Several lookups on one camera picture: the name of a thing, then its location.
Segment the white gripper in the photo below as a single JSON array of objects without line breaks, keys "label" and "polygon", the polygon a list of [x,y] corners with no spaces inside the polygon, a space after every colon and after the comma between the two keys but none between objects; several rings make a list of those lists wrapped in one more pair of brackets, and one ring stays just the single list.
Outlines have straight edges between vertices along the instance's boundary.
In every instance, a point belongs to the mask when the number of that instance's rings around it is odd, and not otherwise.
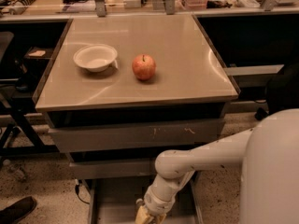
[{"label": "white gripper", "polygon": [[154,192],[153,187],[149,186],[144,196],[144,206],[140,206],[135,217],[135,224],[150,224],[155,218],[155,224],[162,224],[166,214],[172,209],[175,198],[171,197],[169,201],[163,201]]}]

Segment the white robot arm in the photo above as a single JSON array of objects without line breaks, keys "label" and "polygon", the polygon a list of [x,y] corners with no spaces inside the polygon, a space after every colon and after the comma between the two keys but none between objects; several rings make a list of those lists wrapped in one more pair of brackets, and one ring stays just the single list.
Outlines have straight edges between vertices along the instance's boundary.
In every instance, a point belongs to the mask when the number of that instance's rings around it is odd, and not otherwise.
[{"label": "white robot arm", "polygon": [[167,150],[135,224],[162,224],[196,171],[242,165],[239,224],[299,224],[299,110],[279,111],[256,127],[190,150]]}]

